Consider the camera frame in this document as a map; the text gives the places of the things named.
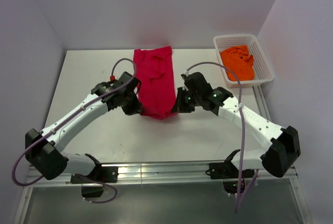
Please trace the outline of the red t shirt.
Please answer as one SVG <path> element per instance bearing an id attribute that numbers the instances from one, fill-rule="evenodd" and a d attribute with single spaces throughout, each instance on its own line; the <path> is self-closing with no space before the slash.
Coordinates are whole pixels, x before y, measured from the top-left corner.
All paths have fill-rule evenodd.
<path id="1" fill-rule="evenodd" d="M 172 48 L 166 46 L 152 50 L 134 50 L 133 61 L 137 67 L 136 78 L 142 85 L 138 92 L 143 104 L 141 115 L 164 120 L 176 101 Z"/>

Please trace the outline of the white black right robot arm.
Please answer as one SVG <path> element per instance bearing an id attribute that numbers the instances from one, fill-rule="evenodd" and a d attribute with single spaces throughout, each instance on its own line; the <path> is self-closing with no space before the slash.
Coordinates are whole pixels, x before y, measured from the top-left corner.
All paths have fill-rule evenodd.
<path id="1" fill-rule="evenodd" d="M 210 167 L 212 179 L 250 178 L 256 169 L 265 169 L 281 178 L 301 154 L 298 131 L 283 128 L 241 104 L 223 87 L 212 88 L 200 72 L 181 75 L 184 85 L 177 89 L 173 113 L 191 113 L 202 107 L 249 133 L 261 146 L 258 150 L 234 150 L 218 168 Z"/>

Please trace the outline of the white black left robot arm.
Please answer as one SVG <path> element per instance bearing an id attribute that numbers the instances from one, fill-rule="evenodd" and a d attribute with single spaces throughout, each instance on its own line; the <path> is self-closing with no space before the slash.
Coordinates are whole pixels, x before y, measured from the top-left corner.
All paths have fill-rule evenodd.
<path id="1" fill-rule="evenodd" d="M 26 160 L 47 180 L 64 173 L 82 175 L 89 182 L 102 179 L 100 161 L 87 153 L 66 154 L 64 149 L 91 122 L 111 110 L 121 107 L 125 115 L 140 113 L 142 104 L 135 93 L 140 86 L 140 80 L 128 72 L 119 79 L 97 84 L 66 116 L 41 131 L 31 129 L 26 133 Z"/>

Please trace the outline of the orange t shirt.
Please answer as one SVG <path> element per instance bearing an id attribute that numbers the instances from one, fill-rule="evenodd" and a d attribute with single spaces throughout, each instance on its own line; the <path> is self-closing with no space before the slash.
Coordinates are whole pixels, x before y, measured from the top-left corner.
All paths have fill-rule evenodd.
<path id="1" fill-rule="evenodd" d="M 221 51 L 220 56 L 223 66 L 231 70 L 240 81 L 250 81 L 255 78 L 254 57 L 249 53 L 247 45 L 228 48 Z"/>

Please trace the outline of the white perforated plastic basket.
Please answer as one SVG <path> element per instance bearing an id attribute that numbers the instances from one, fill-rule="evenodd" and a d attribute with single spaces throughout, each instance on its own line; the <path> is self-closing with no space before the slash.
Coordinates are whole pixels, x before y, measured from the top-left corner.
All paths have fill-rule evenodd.
<path id="1" fill-rule="evenodd" d="M 273 81 L 275 74 L 258 39 L 252 34 L 229 34 L 213 38 L 218 61 L 227 87 L 259 86 Z"/>

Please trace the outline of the aluminium table edge rail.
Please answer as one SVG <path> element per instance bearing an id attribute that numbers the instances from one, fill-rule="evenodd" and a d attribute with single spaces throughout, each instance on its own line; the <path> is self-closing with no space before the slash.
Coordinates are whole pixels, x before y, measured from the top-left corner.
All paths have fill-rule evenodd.
<path id="1" fill-rule="evenodd" d="M 148 163 L 109 163 L 103 164 L 103 167 L 117 167 L 118 175 L 111 177 L 115 182 L 105 179 L 105 183 L 113 186 L 118 185 L 149 185 L 165 183 L 192 183 L 192 182 L 213 182 L 210 176 L 206 174 L 210 163 L 222 163 L 223 161 L 187 161 L 187 162 L 148 162 Z M 29 167 L 27 182 L 37 179 L 41 174 L 32 166 Z M 96 183 L 83 181 L 81 183 L 72 183 L 71 174 L 61 174 L 53 180 L 41 179 L 31 187 L 64 187 L 64 186 L 98 186 Z M 260 169 L 257 180 L 270 179 L 294 179 L 298 174 L 292 166 L 283 176 L 277 178 L 264 169 Z"/>

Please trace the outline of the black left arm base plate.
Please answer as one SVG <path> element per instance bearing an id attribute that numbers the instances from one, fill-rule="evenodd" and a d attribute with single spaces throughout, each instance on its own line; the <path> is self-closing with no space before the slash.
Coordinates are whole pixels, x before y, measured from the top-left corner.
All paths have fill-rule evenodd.
<path id="1" fill-rule="evenodd" d="M 116 183 L 118 179 L 118 167 L 117 166 L 102 166 L 95 168 L 87 176 L 71 176 L 71 184 L 83 184 L 83 183 Z"/>

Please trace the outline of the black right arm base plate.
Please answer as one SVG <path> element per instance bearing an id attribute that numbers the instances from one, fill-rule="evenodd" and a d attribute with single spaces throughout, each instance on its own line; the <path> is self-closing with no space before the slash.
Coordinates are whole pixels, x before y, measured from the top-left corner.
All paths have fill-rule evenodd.
<path id="1" fill-rule="evenodd" d="M 209 163 L 205 174 L 210 176 L 210 179 L 238 179 L 239 170 L 232 163 Z"/>

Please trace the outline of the aluminium right side rail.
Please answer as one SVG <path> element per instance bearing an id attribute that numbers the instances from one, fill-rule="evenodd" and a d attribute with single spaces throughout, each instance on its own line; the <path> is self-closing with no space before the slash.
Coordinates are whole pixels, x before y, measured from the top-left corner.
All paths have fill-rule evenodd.
<path id="1" fill-rule="evenodd" d="M 271 116 L 268 111 L 268 107 L 267 107 L 261 86 L 254 86 L 252 89 L 253 89 L 253 93 L 255 96 L 255 100 L 257 102 L 257 106 L 258 106 L 260 115 L 262 117 L 266 118 L 268 121 L 271 121 Z"/>

